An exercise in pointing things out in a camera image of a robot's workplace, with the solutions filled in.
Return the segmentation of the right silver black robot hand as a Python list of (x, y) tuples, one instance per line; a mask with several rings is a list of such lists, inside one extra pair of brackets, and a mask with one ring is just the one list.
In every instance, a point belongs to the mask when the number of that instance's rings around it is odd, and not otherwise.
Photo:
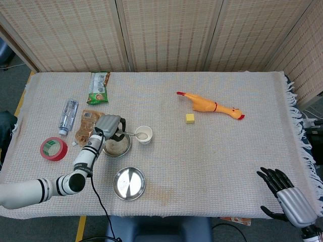
[(315, 224), (317, 214), (301, 192), (293, 185), (285, 173), (279, 169), (260, 168), (257, 174), (267, 184), (279, 202), (283, 213), (275, 213), (267, 207), (261, 210), (270, 218), (290, 222), (294, 227), (305, 228)]

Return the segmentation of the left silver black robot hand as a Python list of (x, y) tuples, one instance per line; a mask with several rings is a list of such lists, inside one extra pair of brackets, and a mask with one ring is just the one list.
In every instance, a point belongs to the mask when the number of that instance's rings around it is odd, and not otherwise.
[(119, 124), (122, 124), (122, 132), (126, 131), (126, 120), (119, 115), (106, 114), (101, 116), (94, 126), (93, 133), (104, 136), (105, 140), (114, 140), (116, 142), (122, 141), (124, 134), (117, 136)]

